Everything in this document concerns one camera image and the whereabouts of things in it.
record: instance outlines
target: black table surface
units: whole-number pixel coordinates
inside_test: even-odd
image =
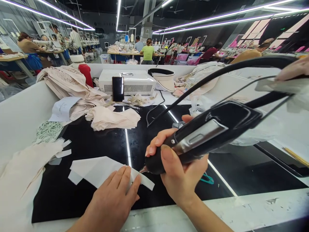
[[[137,127],[127,130],[131,164],[136,170],[144,166],[145,151],[150,141],[159,131],[171,128],[174,123],[172,116],[167,113],[147,129],[146,114],[153,107],[141,108],[141,119]],[[170,112],[181,121],[181,116],[188,114],[190,107],[179,105]],[[115,111],[126,109],[117,106]],[[162,110],[163,106],[157,107],[149,114],[148,120],[153,120]],[[62,158],[60,165],[45,166],[41,186],[33,201],[33,223],[80,217],[85,212],[96,188],[84,179],[78,185],[68,179],[73,160],[108,156],[120,163],[129,164],[125,130],[116,128],[93,131],[90,124],[85,117],[81,117],[65,128],[62,137],[72,141],[65,150],[71,149],[72,154]],[[209,161],[238,196],[307,187],[254,146],[228,145],[225,150],[223,153],[210,154]],[[132,209],[175,204],[167,194],[160,176],[150,173],[144,175],[155,183],[154,189],[150,191],[141,185],[138,190],[140,199]],[[200,181],[195,189],[202,200],[233,196],[210,165],[207,175],[214,179],[214,184]]]

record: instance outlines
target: red bottle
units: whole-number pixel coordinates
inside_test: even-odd
[[[78,66],[78,69],[86,77],[86,84],[93,88],[92,78],[90,74],[91,71],[90,67],[87,64],[80,64]]]

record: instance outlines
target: black smartphone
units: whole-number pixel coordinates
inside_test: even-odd
[[[125,99],[125,85],[123,77],[112,77],[113,101],[122,102]]]

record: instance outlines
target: woman in green shirt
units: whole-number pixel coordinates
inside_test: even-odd
[[[152,56],[155,53],[155,49],[153,46],[151,46],[151,39],[148,38],[146,43],[147,46],[144,46],[140,52],[140,54],[144,54],[144,60],[142,61],[142,64],[152,64]]]

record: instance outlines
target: fingernail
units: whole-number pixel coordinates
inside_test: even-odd
[[[155,153],[154,148],[150,148],[150,149],[149,149],[149,154],[150,154],[150,155],[153,155],[154,153]]]
[[[159,139],[156,139],[154,144],[159,145],[159,142],[160,142]]]
[[[165,144],[161,146],[161,154],[162,154],[163,159],[168,160],[168,161],[174,158],[171,148]]]

